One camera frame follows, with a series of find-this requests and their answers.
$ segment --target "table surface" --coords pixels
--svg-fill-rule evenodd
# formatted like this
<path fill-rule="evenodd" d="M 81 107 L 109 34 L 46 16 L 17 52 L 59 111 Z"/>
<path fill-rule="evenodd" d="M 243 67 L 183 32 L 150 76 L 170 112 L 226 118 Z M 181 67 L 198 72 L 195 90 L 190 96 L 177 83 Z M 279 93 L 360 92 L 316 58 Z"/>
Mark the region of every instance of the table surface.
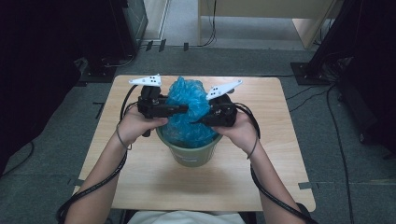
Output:
<path fill-rule="evenodd" d="M 79 178 L 85 179 L 97 162 L 119 121 L 120 108 L 131 88 L 129 79 L 142 76 L 117 76 L 93 136 Z M 230 98 L 247 105 L 262 131 L 262 144 L 281 180 L 297 203 L 315 210 L 311 189 L 298 184 L 309 182 L 301 151 L 279 79 L 275 77 L 185 77 L 201 80 L 206 92 L 211 86 L 241 79 L 243 84 Z M 162 94 L 177 77 L 162 76 Z M 137 101 L 141 88 L 131 94 Z M 112 205 L 119 209 L 261 211 L 259 191 L 254 185 L 246 154 L 227 137 L 217 144 L 212 159 L 201 167 L 178 164 L 156 132 L 140 137 L 128 153 L 120 173 Z"/>

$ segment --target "bucket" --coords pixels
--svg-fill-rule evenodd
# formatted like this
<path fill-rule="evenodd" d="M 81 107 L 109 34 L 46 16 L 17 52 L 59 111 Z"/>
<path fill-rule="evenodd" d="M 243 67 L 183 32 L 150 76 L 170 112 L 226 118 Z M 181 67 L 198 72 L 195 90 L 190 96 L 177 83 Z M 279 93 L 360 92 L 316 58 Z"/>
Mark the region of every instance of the bucket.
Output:
<path fill-rule="evenodd" d="M 181 165 L 188 167 L 198 167 L 207 163 L 212 158 L 216 143 L 221 139 L 222 135 L 217 134 L 213 137 L 213 141 L 206 146 L 196 148 L 178 147 L 168 142 L 163 137 L 163 128 L 156 129 L 158 136 L 171 150 L 175 160 Z"/>

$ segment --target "floor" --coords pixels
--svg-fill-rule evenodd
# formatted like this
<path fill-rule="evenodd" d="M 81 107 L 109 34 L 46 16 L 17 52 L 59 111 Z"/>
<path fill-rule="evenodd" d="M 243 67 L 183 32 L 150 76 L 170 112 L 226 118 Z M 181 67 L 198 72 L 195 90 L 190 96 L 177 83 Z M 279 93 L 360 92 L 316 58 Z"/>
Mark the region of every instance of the floor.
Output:
<path fill-rule="evenodd" d="M 190 46 L 207 43 L 212 34 L 213 17 L 202 17 L 202 38 L 198 42 L 197 0 L 145 0 L 148 28 L 144 43 L 157 44 L 166 39 L 166 46 Z M 322 37 L 329 29 L 326 21 Z M 224 49 L 305 49 L 291 19 L 216 17 L 216 39 L 210 45 Z"/>

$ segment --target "crumpled plastic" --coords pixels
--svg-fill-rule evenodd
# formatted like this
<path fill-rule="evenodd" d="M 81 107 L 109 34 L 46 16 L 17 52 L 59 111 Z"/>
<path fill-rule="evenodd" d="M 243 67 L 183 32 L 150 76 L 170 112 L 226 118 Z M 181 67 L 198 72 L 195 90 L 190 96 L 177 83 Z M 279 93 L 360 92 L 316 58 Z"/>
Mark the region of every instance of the crumpled plastic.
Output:
<path fill-rule="evenodd" d="M 175 114 L 163 126 L 163 137 L 171 144 L 184 148 L 204 147 L 213 141 L 215 132 L 202 123 L 190 124 L 209 112 L 203 83 L 179 77 L 169 89 L 168 105 L 188 105 L 186 114 Z"/>

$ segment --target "person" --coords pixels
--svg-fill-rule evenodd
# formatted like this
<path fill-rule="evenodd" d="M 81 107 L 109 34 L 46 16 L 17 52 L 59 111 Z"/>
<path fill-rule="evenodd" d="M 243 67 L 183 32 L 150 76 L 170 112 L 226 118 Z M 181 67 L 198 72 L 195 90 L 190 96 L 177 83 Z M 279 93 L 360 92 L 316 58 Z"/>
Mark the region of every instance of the person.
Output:
<path fill-rule="evenodd" d="M 118 137 L 117 132 L 114 132 L 114 134 L 110 137 L 99 160 L 94 165 L 79 191 L 87 189 L 108 177 L 120 164 L 120 161 L 127 150 L 125 145 L 128 146 L 133 144 L 136 139 L 146 130 L 153 130 L 156 127 L 166 124 L 167 121 L 168 119 L 165 118 L 145 119 L 144 116 L 137 111 L 137 107 L 132 106 L 119 125 L 118 132 L 120 138 Z M 247 155 L 249 155 L 253 170 L 265 189 L 267 189 L 280 201 L 288 204 L 297 211 L 300 211 L 298 205 L 293 200 L 277 175 L 274 166 L 270 162 L 262 144 L 260 143 L 260 140 L 256 142 L 256 130 L 254 129 L 249 117 L 246 114 L 238 112 L 236 122 L 233 127 L 215 127 L 213 130 L 229 137 L 237 147 L 241 148 L 245 153 L 247 153 Z M 117 175 L 98 190 L 73 203 L 67 212 L 65 223 L 105 223 L 116 192 L 118 178 L 119 176 Z M 277 204 L 271 202 L 261 193 L 260 197 L 262 202 L 262 211 L 264 213 L 266 223 L 304 223 L 303 220 L 289 213 Z M 171 214 L 172 216 L 165 218 L 160 218 L 160 216 L 164 216 L 166 214 L 165 212 L 156 212 L 154 215 L 155 214 L 158 216 L 153 217 L 152 214 L 146 216 L 146 218 L 149 219 L 147 223 L 160 223 L 160 220 L 168 221 L 164 223 L 178 223 L 169 219 L 186 218 L 186 216 L 188 218 L 200 218 L 198 213 L 187 211 L 173 213 Z M 138 220 L 135 220 L 134 223 L 143 223 L 143 220 L 141 220 L 142 217 L 145 216 L 139 217 L 140 219 L 138 218 Z M 196 223 L 220 222 L 204 219 L 204 221 L 201 220 L 201 222 L 198 221 Z"/>

